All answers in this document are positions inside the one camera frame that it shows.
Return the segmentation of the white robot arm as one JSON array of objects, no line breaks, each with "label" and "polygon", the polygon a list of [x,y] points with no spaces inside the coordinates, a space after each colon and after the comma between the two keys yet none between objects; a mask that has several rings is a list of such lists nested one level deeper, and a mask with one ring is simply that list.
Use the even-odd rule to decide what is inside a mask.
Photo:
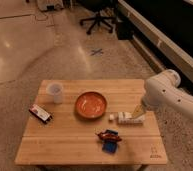
[{"label": "white robot arm", "polygon": [[178,88],[180,83],[180,75],[172,69],[164,70],[146,79],[145,93],[140,100],[142,112],[138,116],[165,104],[193,121],[193,96],[181,91]]}]

